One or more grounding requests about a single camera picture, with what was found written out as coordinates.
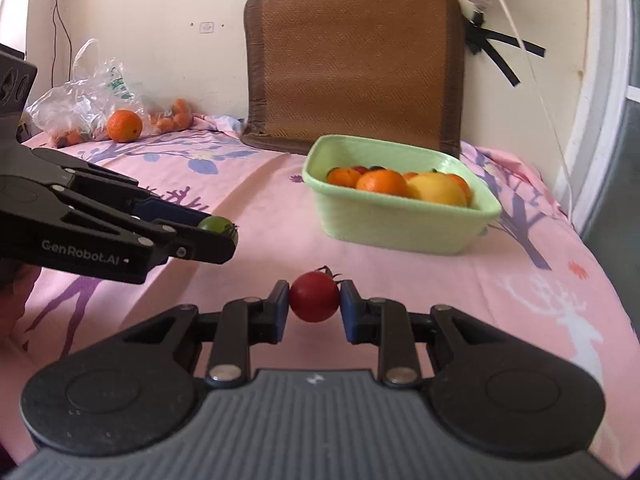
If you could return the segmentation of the glass sliding door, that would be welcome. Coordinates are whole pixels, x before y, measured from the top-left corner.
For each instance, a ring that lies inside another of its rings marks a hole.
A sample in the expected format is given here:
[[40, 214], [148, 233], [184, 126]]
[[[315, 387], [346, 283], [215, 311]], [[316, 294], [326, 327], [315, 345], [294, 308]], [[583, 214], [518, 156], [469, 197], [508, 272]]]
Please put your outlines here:
[[555, 192], [639, 324], [639, 0], [587, 0], [585, 75]]

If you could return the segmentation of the brown woven seat cushion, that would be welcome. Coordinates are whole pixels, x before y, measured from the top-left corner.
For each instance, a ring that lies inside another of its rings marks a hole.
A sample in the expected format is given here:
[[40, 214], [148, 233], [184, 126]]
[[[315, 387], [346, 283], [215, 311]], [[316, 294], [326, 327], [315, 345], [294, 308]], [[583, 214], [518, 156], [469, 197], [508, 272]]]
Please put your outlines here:
[[327, 134], [460, 153], [459, 0], [247, 0], [242, 141], [296, 154]]

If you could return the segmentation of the light green plastic basket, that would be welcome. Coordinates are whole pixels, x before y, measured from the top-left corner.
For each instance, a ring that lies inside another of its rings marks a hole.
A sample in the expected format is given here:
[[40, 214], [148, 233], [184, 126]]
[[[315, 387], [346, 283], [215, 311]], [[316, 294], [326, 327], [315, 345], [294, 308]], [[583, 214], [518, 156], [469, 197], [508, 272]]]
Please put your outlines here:
[[[336, 167], [382, 166], [389, 170], [431, 170], [457, 174], [473, 192], [469, 208], [357, 191], [326, 182]], [[345, 242], [422, 254], [463, 252], [502, 211], [488, 186], [463, 162], [416, 146], [358, 138], [322, 136], [311, 147], [303, 180], [314, 193], [322, 229]]]

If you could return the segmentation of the pink deer print tablecloth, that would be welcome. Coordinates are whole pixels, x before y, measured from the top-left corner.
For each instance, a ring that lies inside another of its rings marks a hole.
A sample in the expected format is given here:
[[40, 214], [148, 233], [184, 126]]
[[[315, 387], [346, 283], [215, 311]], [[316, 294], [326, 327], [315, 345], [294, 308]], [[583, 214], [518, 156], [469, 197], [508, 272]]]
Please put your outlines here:
[[38, 368], [176, 304], [219, 310], [275, 281], [327, 266], [367, 297], [414, 312], [449, 304], [562, 356], [597, 378], [606, 413], [593, 452], [619, 474], [639, 463], [639, 343], [596, 257], [533, 169], [465, 145], [462, 159], [499, 194], [502, 217], [460, 255], [395, 252], [334, 240], [320, 226], [302, 156], [257, 151], [227, 133], [190, 131], [136, 143], [91, 142], [70, 154], [126, 174], [168, 202], [239, 229], [223, 266], [170, 260], [140, 286], [45, 270], [1, 348], [1, 442], [32, 454], [20, 394]]

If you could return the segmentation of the clear plastic bag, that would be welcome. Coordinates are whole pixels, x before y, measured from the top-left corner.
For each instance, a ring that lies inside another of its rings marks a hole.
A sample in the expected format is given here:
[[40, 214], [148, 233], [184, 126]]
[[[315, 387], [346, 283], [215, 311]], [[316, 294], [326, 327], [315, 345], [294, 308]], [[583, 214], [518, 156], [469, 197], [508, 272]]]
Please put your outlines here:
[[160, 108], [148, 99], [142, 87], [126, 79], [124, 66], [116, 58], [104, 58], [96, 38], [77, 51], [70, 80], [47, 91], [27, 107], [32, 125], [47, 133], [59, 148], [74, 136], [81, 142], [108, 138], [106, 124], [116, 110], [130, 110], [142, 120], [142, 136], [154, 136], [151, 114]]

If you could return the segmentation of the green tomato with stem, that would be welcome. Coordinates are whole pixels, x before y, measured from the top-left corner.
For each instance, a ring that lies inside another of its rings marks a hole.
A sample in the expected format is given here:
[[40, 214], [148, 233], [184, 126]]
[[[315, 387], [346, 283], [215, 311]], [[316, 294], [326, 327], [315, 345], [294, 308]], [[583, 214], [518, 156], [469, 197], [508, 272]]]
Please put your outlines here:
[[221, 216], [207, 216], [198, 224], [198, 228], [229, 238], [238, 237], [238, 228], [236, 225], [231, 220]]

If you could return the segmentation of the white wall socket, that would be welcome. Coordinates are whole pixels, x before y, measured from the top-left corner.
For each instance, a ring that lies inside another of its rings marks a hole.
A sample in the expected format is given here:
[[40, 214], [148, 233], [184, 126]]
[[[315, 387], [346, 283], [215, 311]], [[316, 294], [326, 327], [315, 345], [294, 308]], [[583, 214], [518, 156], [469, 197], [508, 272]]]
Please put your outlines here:
[[213, 22], [201, 22], [198, 25], [198, 32], [203, 35], [212, 34], [214, 32], [215, 25]]

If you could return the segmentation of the orange beside plastic bag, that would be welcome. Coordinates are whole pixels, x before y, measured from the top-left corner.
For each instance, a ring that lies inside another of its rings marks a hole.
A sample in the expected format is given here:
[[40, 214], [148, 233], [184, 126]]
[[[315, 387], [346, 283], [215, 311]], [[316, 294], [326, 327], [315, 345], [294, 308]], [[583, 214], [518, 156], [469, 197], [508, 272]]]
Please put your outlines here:
[[105, 130], [114, 142], [134, 142], [142, 135], [143, 122], [140, 116], [131, 110], [115, 110], [108, 118]]

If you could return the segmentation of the large yellow grapefruit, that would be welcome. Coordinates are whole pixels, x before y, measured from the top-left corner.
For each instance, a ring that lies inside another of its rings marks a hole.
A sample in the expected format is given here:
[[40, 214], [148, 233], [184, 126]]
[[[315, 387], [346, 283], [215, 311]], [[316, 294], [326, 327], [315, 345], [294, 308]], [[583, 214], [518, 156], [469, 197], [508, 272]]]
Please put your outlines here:
[[454, 207], [468, 206], [468, 200], [460, 185], [446, 174], [438, 172], [417, 174], [407, 182], [407, 185], [411, 196], [417, 200]]

